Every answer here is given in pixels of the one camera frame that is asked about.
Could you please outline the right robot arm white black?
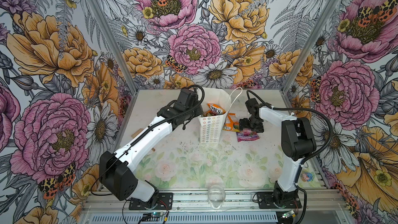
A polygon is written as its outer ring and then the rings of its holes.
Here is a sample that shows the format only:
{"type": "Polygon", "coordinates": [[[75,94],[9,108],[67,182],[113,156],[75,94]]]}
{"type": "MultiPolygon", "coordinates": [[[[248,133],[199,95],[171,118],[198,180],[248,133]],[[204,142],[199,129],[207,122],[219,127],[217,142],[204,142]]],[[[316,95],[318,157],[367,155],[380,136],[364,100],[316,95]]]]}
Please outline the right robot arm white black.
{"type": "Polygon", "coordinates": [[[245,106],[250,114],[249,118],[239,120],[240,130],[250,129],[262,133],[263,122],[267,121],[281,129],[281,147],[285,155],[283,171],[275,182],[273,191],[274,203],[297,198],[298,180],[302,172],[305,159],[316,150],[315,138],[306,118],[298,118],[294,113],[287,114],[289,108],[277,108],[268,103],[259,103],[255,98],[249,98],[245,106]]]}

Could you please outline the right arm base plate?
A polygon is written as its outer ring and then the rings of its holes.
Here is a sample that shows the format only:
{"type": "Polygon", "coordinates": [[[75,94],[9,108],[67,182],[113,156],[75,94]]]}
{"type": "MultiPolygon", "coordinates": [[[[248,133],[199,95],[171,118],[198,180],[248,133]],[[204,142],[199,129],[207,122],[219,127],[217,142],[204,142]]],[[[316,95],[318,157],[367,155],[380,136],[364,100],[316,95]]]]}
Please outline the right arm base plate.
{"type": "Polygon", "coordinates": [[[256,192],[254,196],[254,201],[257,201],[259,209],[300,209],[302,208],[302,203],[300,202],[298,191],[293,193],[288,193],[287,197],[283,196],[274,196],[272,192],[256,192]]]}

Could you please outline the pink purple snack packet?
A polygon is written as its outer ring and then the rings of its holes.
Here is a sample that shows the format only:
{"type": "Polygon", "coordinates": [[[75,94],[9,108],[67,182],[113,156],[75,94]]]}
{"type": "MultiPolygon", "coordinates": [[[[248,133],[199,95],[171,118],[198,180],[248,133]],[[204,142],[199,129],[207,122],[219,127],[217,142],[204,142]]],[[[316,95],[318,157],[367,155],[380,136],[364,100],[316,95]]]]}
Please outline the pink purple snack packet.
{"type": "Polygon", "coordinates": [[[257,132],[251,131],[250,129],[244,129],[236,134],[238,142],[250,142],[256,141],[260,137],[257,132]]]}

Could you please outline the small colourful toy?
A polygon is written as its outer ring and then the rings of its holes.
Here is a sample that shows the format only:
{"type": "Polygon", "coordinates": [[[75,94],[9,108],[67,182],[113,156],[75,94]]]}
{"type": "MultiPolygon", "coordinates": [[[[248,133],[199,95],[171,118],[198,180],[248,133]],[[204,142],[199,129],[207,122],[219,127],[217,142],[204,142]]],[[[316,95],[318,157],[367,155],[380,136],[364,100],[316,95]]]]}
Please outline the small colourful toy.
{"type": "Polygon", "coordinates": [[[304,181],[304,182],[311,182],[311,181],[314,180],[314,175],[313,175],[312,173],[310,173],[310,172],[304,172],[304,173],[301,175],[301,179],[302,179],[302,181],[304,181]]]}

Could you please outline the orange snack packet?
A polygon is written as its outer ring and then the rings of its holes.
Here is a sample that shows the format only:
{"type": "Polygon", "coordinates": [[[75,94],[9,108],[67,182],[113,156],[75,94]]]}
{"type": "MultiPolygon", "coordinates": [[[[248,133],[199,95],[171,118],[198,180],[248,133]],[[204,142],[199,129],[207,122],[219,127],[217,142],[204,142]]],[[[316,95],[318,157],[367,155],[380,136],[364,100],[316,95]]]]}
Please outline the orange snack packet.
{"type": "Polygon", "coordinates": [[[239,119],[236,117],[236,114],[228,113],[228,115],[226,117],[226,121],[223,126],[223,130],[232,131],[232,132],[240,132],[239,119]]]}

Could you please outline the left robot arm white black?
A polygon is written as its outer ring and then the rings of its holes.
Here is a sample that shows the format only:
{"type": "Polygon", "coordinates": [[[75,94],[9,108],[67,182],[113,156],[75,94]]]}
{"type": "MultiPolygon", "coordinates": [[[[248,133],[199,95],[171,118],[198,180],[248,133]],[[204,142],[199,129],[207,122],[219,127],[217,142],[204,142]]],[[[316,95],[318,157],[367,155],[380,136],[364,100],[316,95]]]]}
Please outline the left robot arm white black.
{"type": "Polygon", "coordinates": [[[199,85],[180,90],[176,100],[161,108],[153,121],[138,136],[114,152],[104,152],[99,160],[99,182],[118,200],[157,201],[157,189],[139,180],[134,171],[146,154],[178,126],[185,126],[203,114],[205,91],[199,85]]]}

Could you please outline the clear glass bowl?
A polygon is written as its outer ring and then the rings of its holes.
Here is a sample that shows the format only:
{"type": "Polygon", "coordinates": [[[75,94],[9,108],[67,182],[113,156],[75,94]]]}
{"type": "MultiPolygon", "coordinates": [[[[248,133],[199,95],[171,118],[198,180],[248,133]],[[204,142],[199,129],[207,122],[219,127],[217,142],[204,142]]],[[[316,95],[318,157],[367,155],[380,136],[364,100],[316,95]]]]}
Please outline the clear glass bowl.
{"type": "Polygon", "coordinates": [[[226,192],[220,185],[212,185],[208,189],[208,202],[213,209],[219,209],[226,200],[226,192]]]}

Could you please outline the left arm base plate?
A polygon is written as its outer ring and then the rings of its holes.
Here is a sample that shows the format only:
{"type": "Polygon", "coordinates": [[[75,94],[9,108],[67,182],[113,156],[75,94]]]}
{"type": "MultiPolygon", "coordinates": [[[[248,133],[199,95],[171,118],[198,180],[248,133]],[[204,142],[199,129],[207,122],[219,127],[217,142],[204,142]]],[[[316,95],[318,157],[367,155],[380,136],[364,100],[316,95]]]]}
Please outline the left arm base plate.
{"type": "Polygon", "coordinates": [[[173,208],[173,193],[161,192],[155,195],[150,201],[144,202],[132,198],[129,204],[131,211],[171,210],[173,208]]]}

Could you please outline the Fox's candy packet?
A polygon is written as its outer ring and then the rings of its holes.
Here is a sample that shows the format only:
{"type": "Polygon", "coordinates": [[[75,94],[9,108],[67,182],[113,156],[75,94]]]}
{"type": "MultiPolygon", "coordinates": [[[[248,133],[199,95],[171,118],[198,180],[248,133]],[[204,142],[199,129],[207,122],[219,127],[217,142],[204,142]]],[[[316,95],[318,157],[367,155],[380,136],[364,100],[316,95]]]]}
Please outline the Fox's candy packet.
{"type": "Polygon", "coordinates": [[[226,113],[226,110],[217,104],[208,103],[207,106],[209,110],[204,114],[204,117],[219,116],[226,113]]]}

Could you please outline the aluminium front rail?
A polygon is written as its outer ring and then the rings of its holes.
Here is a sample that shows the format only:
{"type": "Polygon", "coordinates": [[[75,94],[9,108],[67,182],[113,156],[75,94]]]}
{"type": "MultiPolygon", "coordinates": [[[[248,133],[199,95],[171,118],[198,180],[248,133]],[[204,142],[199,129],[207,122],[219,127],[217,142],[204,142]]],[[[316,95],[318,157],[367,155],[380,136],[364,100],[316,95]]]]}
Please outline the aluminium front rail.
{"type": "Polygon", "coordinates": [[[307,200],[299,193],[298,208],[261,203],[257,190],[226,190],[226,198],[216,207],[207,190],[172,190],[169,208],[132,209],[132,201],[115,197],[90,196],[80,224],[353,224],[343,198],[335,190],[308,189],[307,200]]]}

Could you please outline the white printed paper bag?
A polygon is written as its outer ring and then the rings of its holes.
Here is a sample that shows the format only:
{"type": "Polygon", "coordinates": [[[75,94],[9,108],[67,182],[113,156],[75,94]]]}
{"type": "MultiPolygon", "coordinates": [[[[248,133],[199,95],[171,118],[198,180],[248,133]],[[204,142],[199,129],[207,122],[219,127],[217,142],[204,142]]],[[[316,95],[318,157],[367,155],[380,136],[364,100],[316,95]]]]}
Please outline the white printed paper bag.
{"type": "Polygon", "coordinates": [[[223,89],[203,88],[204,94],[198,92],[199,97],[204,96],[202,102],[203,115],[198,117],[200,123],[200,143],[201,144],[217,144],[219,143],[221,132],[223,130],[226,117],[233,106],[234,102],[242,94],[241,87],[235,88],[231,93],[227,93],[223,89]],[[219,116],[204,117],[209,110],[208,103],[214,103],[221,106],[226,113],[219,116]]]}

